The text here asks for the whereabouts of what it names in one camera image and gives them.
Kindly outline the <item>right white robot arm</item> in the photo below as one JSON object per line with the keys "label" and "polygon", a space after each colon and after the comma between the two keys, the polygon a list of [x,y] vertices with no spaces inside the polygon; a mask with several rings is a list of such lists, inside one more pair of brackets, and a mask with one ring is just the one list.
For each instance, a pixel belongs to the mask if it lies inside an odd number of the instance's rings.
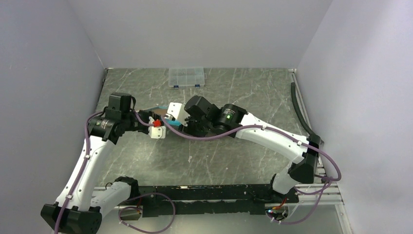
{"label": "right white robot arm", "polygon": [[186,104],[170,104],[168,114],[182,124],[182,131],[189,136],[239,138],[286,157],[288,166],[274,175],[268,188],[268,197],[273,202],[282,201],[298,184],[314,182],[321,142],[316,134],[293,134],[266,123],[244,108],[234,104],[219,108],[202,96],[193,96]]}

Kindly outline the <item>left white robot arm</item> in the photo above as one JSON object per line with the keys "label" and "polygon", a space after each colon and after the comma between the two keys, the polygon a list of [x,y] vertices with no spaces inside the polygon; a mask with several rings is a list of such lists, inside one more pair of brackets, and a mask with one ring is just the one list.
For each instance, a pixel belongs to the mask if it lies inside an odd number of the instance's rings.
{"label": "left white robot arm", "polygon": [[84,145],[78,162],[53,204],[45,204],[41,217],[56,234],[95,234],[102,219],[123,201],[132,205],[141,195],[138,181],[121,176],[101,195],[93,197],[104,162],[126,132],[149,133],[148,111],[135,111],[136,99],[112,93],[108,105],[84,124]]}

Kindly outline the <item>wooden picture frame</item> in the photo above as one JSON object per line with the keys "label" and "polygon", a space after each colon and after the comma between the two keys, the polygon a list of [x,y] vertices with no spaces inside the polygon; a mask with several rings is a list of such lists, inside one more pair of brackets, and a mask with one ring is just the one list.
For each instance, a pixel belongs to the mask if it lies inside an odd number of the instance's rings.
{"label": "wooden picture frame", "polygon": [[[149,114],[150,116],[152,116],[153,119],[161,119],[160,116],[166,115],[167,114],[167,110],[168,110],[168,106],[160,106],[157,105],[155,107],[150,107],[148,109],[144,109],[144,110],[139,110],[138,113],[141,116],[141,119],[144,120],[143,114]],[[181,123],[179,121],[177,121],[176,119],[167,119],[167,122],[171,125],[171,126],[175,126],[175,127],[179,127],[181,125]]]}

